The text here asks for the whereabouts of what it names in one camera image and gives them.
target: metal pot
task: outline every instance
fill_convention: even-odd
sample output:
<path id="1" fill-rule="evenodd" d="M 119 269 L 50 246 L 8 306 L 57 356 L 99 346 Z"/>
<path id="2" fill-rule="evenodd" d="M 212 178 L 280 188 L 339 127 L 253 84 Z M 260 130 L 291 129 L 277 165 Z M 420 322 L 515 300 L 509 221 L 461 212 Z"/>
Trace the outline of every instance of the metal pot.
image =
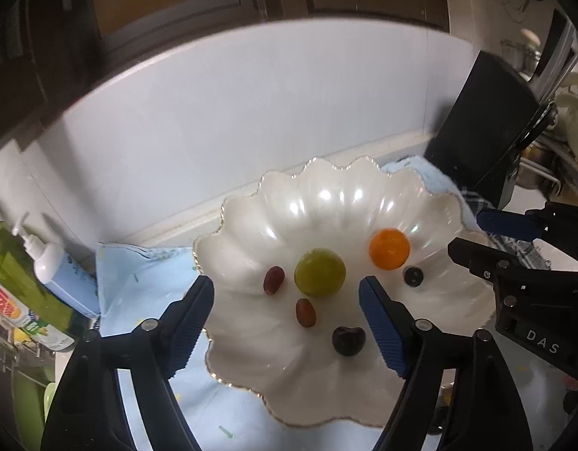
<path id="1" fill-rule="evenodd" d="M 558 160 L 557 171 L 562 187 L 560 191 L 552 190 L 549 195 L 550 200 L 578 207 L 578 172 L 561 160 Z"/>
<path id="2" fill-rule="evenodd" d="M 542 54 L 529 44 L 513 42 L 509 39 L 500 41 L 502 58 L 510 64 L 517 73 L 523 73 L 529 79 L 537 68 Z"/>
<path id="3" fill-rule="evenodd" d="M 555 154 L 538 142 L 532 142 L 521 154 L 516 184 L 527 190 L 537 190 L 544 179 L 556 183 L 552 173 Z"/>

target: screw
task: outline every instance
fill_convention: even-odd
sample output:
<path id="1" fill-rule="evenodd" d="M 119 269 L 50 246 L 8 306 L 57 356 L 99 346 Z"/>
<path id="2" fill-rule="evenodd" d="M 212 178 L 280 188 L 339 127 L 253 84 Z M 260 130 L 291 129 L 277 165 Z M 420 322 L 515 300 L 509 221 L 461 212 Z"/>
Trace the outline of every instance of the screw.
<path id="1" fill-rule="evenodd" d="M 421 331 L 430 331 L 431 329 L 433 329 L 433 324 L 431 324 L 431 322 L 429 322 L 427 319 L 418 319 L 414 325 L 416 326 L 417 329 L 420 329 Z"/>
<path id="2" fill-rule="evenodd" d="M 159 322 L 157 319 L 145 319 L 143 322 L 141 322 L 141 329 L 144 331 L 152 331 L 157 327 L 158 323 Z"/>
<path id="3" fill-rule="evenodd" d="M 504 297 L 504 305 L 512 309 L 516 305 L 516 298 L 512 295 L 507 295 Z"/>
<path id="4" fill-rule="evenodd" d="M 94 341 L 95 339 L 97 339 L 98 336 L 99 336 L 99 333 L 96 330 L 91 329 L 91 330 L 85 332 L 84 336 L 82 336 L 82 340 L 85 343 L 90 343 L 91 341 Z"/>
<path id="5" fill-rule="evenodd" d="M 488 342 L 492 340 L 492 335 L 489 333 L 489 331 L 486 331 L 485 329 L 477 329 L 475 331 L 475 335 L 483 342 Z"/>

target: blue towel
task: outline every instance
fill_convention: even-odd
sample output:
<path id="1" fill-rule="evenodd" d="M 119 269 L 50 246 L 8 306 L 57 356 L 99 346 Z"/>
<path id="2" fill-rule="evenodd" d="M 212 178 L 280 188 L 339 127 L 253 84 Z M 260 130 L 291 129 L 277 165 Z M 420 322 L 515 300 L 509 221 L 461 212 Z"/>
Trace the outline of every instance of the blue towel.
<path id="1" fill-rule="evenodd" d="M 465 212 L 465 225 L 478 229 L 458 189 L 439 170 L 417 157 L 390 163 L 382 170 L 391 173 L 402 168 L 416 169 L 433 193 L 455 194 Z M 127 333 L 144 319 L 158 318 L 171 302 L 183 297 L 196 277 L 191 248 L 100 244 L 97 283 L 102 335 Z M 287 428 L 270 417 L 257 396 L 220 384 L 208 374 L 204 363 L 208 344 L 202 334 L 187 367 L 170 380 L 185 419 L 204 451 L 362 451 L 372 449 L 377 441 L 380 429 L 347 421 L 308 429 Z M 150 450 L 130 372 L 118 373 L 137 449 Z M 435 449 L 438 441 L 438 436 L 427 437 L 423 449 Z"/>

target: white scalloped bowl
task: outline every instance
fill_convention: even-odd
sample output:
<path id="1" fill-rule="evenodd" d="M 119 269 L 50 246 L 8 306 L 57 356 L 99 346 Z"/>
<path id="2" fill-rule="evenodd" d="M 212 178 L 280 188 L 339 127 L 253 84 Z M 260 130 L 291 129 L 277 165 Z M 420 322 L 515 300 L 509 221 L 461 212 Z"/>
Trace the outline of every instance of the white scalloped bowl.
<path id="1" fill-rule="evenodd" d="M 448 257 L 446 247 L 455 236 L 486 244 L 483 233 L 463 229 L 461 218 L 456 196 L 431 194 L 416 171 L 383 173 L 369 158 L 347 168 L 315 158 L 293 177 L 266 173 L 255 194 L 227 198 L 221 227 L 194 243 L 196 263 L 216 289 L 206 323 L 210 373 L 259 394 L 287 425 L 351 419 L 383 426 L 403 380 L 378 351 L 359 308 L 359 282 L 375 275 L 415 319 L 471 335 L 492 314 L 494 295 L 491 286 Z M 369 259 L 369 241 L 386 227 L 410 241 L 404 267 L 422 269 L 419 287 L 404 283 L 403 267 L 383 271 Z M 320 247 L 337 253 L 347 274 L 337 294 L 310 299 L 317 323 L 306 329 L 296 320 L 295 304 L 304 295 L 293 272 L 306 251 Z M 275 265 L 284 269 L 285 281 L 270 296 L 262 283 Z M 365 346 L 354 357 L 333 349 L 331 335 L 341 325 L 366 331 Z M 450 382 L 447 376 L 444 383 Z"/>

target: dark cherry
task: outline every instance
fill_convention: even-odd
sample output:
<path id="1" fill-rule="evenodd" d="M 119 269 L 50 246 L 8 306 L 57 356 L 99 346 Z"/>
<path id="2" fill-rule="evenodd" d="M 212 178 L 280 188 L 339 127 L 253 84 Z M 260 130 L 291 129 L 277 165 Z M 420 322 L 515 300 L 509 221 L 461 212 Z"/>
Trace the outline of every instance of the dark cherry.
<path id="1" fill-rule="evenodd" d="M 425 275 L 422 273 L 422 269 L 416 266 L 408 266 L 408 268 L 404 269 L 404 281 L 407 285 L 417 287 L 424 279 Z"/>
<path id="2" fill-rule="evenodd" d="M 343 327 L 342 325 L 333 331 L 332 337 L 335 351 L 342 356 L 351 357 L 362 351 L 366 342 L 366 333 L 361 327 Z"/>

